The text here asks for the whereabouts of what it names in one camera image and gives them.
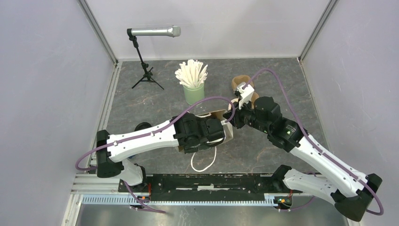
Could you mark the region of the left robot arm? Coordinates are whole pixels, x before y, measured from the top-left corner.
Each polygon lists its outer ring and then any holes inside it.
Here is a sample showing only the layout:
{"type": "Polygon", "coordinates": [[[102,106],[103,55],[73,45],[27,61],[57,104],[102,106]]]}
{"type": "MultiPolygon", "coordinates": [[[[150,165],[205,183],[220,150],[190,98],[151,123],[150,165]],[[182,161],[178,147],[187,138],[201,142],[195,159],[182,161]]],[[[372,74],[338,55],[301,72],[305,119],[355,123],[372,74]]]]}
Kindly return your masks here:
{"type": "Polygon", "coordinates": [[[142,192],[148,186],[144,167],[128,158],[159,148],[173,147],[183,153],[217,147],[233,138],[232,125],[211,112],[202,116],[185,113],[157,126],[143,122],[127,134],[110,134],[101,130],[96,134],[96,175],[99,178],[117,177],[142,192]]]}

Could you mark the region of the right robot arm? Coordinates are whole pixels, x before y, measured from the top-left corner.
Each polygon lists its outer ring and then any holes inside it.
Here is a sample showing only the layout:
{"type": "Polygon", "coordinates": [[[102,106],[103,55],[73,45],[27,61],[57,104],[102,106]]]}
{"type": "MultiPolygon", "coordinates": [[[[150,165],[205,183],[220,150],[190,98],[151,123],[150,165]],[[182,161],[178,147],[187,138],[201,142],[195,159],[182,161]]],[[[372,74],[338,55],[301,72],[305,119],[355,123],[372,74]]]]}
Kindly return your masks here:
{"type": "Polygon", "coordinates": [[[366,212],[379,216],[384,213],[376,195],[382,179],[376,174],[366,175],[334,156],[300,123],[283,117],[272,97],[235,103],[223,117],[238,129],[248,125],[265,133],[274,146],[302,159],[324,176],[315,177],[281,165],[271,180],[275,191],[290,189],[316,196],[357,222],[366,212]]]}

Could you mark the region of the stack of white paper cups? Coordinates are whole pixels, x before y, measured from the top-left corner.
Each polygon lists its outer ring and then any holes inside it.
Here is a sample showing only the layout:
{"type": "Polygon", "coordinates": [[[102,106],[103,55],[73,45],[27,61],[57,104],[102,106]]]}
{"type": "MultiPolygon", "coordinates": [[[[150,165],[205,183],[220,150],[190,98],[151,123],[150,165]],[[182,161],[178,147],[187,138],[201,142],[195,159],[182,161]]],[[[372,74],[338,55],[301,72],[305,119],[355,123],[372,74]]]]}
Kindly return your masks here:
{"type": "Polygon", "coordinates": [[[232,107],[233,107],[235,104],[237,104],[237,103],[238,103],[238,101],[239,101],[239,99],[238,99],[238,98],[232,99],[232,100],[231,100],[231,102],[232,102],[233,104],[232,104],[232,105],[231,105],[231,104],[229,104],[229,106],[228,106],[228,110],[231,110],[231,109],[232,109],[232,107]]]}

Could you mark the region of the brown paper bag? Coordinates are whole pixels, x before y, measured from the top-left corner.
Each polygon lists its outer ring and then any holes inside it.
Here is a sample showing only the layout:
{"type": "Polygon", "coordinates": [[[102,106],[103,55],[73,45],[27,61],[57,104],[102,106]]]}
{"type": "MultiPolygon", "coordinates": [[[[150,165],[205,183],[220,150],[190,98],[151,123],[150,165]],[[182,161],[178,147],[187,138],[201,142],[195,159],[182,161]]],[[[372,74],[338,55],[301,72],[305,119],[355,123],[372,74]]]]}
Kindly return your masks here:
{"type": "Polygon", "coordinates": [[[195,115],[187,112],[175,124],[178,141],[177,151],[191,154],[190,167],[193,171],[202,173],[212,167],[217,158],[217,147],[233,139],[232,125],[225,121],[225,110],[212,111],[195,115]],[[202,169],[194,167],[196,153],[201,150],[212,149],[213,159],[202,169]]]}

